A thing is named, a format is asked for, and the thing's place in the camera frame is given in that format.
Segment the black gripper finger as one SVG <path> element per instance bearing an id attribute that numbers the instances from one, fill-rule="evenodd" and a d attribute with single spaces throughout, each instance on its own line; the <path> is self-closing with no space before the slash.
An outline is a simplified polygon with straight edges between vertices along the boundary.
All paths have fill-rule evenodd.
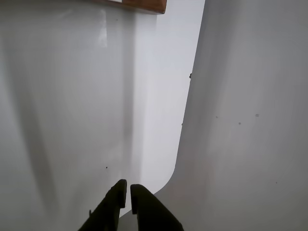
<path id="1" fill-rule="evenodd" d="M 144 186 L 131 185 L 131 208 L 140 231 L 182 231 L 182 224 Z"/>
<path id="2" fill-rule="evenodd" d="M 120 209 L 126 205 L 126 195 L 127 181 L 121 179 L 111 187 L 94 211 L 89 212 L 89 218 L 79 231 L 116 231 Z"/>

